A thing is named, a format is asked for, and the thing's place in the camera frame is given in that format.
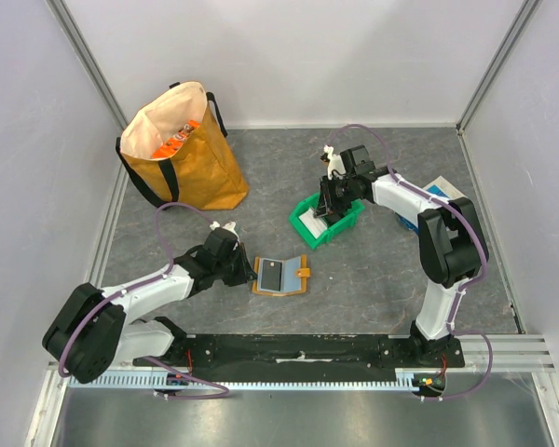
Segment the black VIP credit card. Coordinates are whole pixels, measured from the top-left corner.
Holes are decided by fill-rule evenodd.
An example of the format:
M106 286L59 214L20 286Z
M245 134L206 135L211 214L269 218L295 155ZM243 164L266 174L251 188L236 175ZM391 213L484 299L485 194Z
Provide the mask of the black VIP credit card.
M282 263L263 259L259 274L259 289L264 291L280 291L282 284Z

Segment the green plastic bin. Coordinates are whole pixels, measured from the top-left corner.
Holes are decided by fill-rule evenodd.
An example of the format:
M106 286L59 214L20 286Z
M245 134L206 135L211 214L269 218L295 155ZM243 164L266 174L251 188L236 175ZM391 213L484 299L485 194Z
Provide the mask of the green plastic bin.
M298 203L291 214L288 217L288 222L298 233L298 235L306 242L306 244L315 250L317 247L327 244L332 241L334 237L343 231L354 227L364 210L364 205L360 200L355 200L351 208L342 215L341 219L334 220L330 217L322 217L328 225L326 232L322 234L319 239L315 239L304 227L304 225L299 221L299 216L307 211L309 208L315 209L318 203L319 193L311 195L306 199Z

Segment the orange leather card holder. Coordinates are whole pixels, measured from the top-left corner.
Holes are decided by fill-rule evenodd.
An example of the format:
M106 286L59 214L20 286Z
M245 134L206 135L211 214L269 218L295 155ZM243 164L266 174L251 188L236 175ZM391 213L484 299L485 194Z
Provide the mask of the orange leather card holder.
M257 279L252 284L252 292L274 297L304 294L311 277L305 254L287 260L257 256L254 259L254 272Z

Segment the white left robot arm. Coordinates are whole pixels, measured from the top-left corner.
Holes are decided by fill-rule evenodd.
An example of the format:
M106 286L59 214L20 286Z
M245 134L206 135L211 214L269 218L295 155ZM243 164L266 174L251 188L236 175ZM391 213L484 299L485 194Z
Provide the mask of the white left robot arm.
M212 230L204 243L153 274L104 289L88 282L77 286L48 327L42 346L58 361L60 376L82 384L120 361L154 357L177 365L186 354L179 331L162 318L144 322L143 317L218 280L228 287L256 280L244 244L224 228Z

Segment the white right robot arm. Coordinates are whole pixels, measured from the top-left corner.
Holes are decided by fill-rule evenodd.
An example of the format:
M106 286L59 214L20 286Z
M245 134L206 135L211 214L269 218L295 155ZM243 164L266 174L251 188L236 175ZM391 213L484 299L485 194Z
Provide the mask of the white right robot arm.
M362 145L341 153L325 146L320 158L327 172L320 178L318 203L304 220L314 236L335 227L358 200L392 210L416 227L428 285L407 351L414 364L430 366L453 341L459 302L488 263L472 201L447 199L409 183L390 167L378 167Z

